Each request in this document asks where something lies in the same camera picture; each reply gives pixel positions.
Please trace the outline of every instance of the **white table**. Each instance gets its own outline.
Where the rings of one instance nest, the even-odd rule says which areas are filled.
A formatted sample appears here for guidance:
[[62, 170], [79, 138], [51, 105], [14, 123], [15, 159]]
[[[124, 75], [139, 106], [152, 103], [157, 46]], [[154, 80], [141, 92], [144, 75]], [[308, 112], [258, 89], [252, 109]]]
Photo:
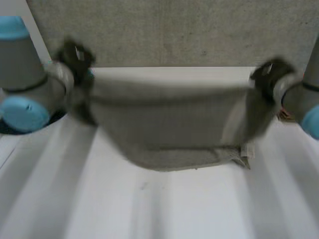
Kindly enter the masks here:
[[274, 122], [250, 171], [142, 169], [101, 129], [69, 117], [4, 136], [0, 150], [0, 160], [10, 155], [0, 238], [319, 238], [319, 147], [296, 126]]

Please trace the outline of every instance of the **concrete wall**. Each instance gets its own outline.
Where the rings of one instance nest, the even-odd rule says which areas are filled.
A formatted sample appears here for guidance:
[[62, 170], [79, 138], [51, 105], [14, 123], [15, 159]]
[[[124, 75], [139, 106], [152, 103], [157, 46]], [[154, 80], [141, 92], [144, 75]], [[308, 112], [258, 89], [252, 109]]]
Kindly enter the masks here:
[[283, 55], [302, 69], [319, 32], [304, 0], [28, 0], [52, 54], [66, 35], [98, 67], [255, 66]]

